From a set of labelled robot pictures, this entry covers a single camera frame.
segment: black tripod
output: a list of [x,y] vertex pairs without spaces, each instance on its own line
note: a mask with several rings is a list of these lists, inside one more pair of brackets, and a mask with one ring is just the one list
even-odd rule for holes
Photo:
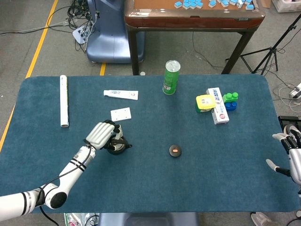
[[[288,27],[288,29],[286,30],[286,32],[281,36],[281,38],[276,42],[276,44],[273,46],[273,47],[269,47],[269,48],[264,48],[264,49],[261,49],[261,50],[258,50],[258,51],[255,51],[255,52],[251,52],[251,53],[247,53],[247,54],[243,54],[243,55],[240,55],[240,58],[244,61],[245,65],[248,67],[248,69],[250,70],[250,72],[252,74],[258,72],[261,70],[261,75],[263,75],[264,71],[266,70],[267,66],[268,66],[268,63],[272,57],[272,55],[274,55],[275,57],[275,65],[276,65],[276,71],[278,71],[278,63],[277,63],[277,46],[280,44],[280,42],[285,38],[285,36],[292,30],[292,29],[295,29],[297,26],[295,25],[298,20],[300,20],[301,18],[301,14],[297,17],[297,19],[295,19],[295,21]],[[244,59],[244,56],[247,56],[247,55],[251,55],[251,54],[254,54],[254,53],[260,53],[260,52],[263,52],[263,51],[266,51],[268,50],[269,52],[267,53],[267,55],[263,58],[263,60],[258,64],[258,66],[252,70],[250,65],[247,63],[247,61]],[[259,69],[261,67],[261,65],[267,60],[267,62],[265,63],[264,65],[264,68],[262,69]]]

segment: white sticker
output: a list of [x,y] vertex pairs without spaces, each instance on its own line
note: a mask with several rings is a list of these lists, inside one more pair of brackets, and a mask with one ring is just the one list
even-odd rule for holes
[[126,119],[131,119],[131,111],[129,107],[112,110],[111,111],[111,119],[112,121],[121,121]]

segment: yellow container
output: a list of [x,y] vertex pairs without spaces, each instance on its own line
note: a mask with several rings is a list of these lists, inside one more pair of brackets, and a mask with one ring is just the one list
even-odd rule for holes
[[215,98],[212,95],[200,95],[196,97],[196,111],[208,112],[215,107]]

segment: shoe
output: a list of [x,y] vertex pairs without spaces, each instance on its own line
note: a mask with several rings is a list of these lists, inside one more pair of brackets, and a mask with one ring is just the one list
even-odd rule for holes
[[272,220],[267,215],[261,212],[251,213],[251,218],[256,226],[263,226],[265,222],[272,222]]

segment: green chip can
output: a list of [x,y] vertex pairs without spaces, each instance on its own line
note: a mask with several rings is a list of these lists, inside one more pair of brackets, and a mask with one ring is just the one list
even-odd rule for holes
[[165,65],[163,92],[167,95],[175,93],[181,65],[176,60],[170,60]]

